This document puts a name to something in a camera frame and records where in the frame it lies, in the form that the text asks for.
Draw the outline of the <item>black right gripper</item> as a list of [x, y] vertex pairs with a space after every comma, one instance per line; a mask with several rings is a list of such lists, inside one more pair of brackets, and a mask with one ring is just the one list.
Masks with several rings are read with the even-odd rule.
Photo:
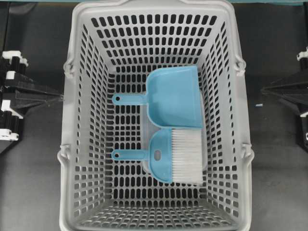
[[300, 116], [303, 145], [308, 145], [308, 48], [297, 55], [301, 71], [278, 79], [261, 89]]

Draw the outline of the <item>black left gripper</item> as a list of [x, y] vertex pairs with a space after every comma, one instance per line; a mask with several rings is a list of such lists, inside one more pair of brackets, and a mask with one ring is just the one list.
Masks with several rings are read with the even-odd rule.
[[50, 106], [64, 99], [59, 91], [23, 75], [27, 67], [28, 61], [20, 51], [3, 51], [0, 55], [1, 140], [19, 139], [20, 120], [30, 108]]

